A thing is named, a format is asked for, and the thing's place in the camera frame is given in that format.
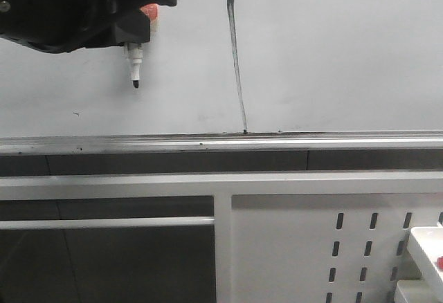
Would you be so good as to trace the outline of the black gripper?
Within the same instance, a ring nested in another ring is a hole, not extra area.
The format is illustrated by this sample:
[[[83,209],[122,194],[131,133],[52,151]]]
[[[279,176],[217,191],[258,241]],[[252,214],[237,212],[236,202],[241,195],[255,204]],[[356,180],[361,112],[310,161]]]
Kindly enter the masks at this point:
[[[177,0],[1,0],[1,38],[36,51],[58,54],[150,42],[147,4],[174,7]]]

